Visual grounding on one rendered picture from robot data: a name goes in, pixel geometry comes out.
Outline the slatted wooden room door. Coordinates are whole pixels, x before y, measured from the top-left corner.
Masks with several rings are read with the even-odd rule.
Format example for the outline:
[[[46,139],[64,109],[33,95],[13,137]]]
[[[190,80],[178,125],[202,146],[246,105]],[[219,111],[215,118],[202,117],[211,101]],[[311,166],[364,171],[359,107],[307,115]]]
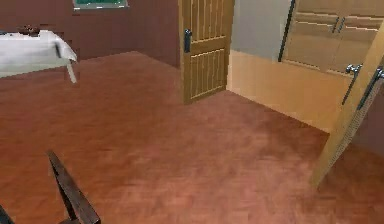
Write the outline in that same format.
[[[181,91],[184,104],[227,86],[235,0],[178,0]],[[184,52],[184,30],[192,32]]]

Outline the green framed window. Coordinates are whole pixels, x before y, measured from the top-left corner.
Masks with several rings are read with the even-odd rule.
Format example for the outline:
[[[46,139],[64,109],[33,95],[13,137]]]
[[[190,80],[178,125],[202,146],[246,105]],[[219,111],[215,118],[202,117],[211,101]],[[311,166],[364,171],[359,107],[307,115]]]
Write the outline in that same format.
[[[127,0],[72,0],[75,10],[127,8]]]

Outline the light wooden cupboard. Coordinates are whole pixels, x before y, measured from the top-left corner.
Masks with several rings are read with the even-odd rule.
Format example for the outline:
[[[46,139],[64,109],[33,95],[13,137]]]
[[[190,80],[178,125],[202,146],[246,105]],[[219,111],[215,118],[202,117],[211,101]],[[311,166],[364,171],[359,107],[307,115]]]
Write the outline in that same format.
[[[384,22],[384,0],[295,0],[282,60],[341,74],[364,62]]]

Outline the plain light wooden door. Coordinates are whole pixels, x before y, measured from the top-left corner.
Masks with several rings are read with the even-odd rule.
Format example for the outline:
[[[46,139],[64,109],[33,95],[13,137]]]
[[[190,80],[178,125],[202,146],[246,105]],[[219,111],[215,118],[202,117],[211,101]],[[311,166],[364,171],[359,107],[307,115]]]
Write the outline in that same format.
[[[368,98],[374,93],[375,87],[379,89],[382,80],[379,79],[368,96],[364,106],[358,110],[357,106],[372,79],[376,69],[384,59],[384,21],[381,23],[375,38],[370,45],[365,60],[362,63],[359,75],[352,87],[349,97],[341,108],[341,112],[335,122],[326,144],[319,156],[313,173],[310,177],[310,185],[317,188],[327,173],[331,170],[338,158],[351,143],[355,133],[364,119],[363,107],[368,108]]]

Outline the dark object on bed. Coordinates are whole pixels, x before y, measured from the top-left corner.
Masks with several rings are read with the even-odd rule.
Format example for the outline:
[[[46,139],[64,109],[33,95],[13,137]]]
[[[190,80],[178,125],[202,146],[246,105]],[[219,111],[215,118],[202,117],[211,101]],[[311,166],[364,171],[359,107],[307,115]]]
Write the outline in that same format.
[[[23,26],[18,29],[18,32],[22,35],[35,37],[39,35],[40,29],[31,26]]]

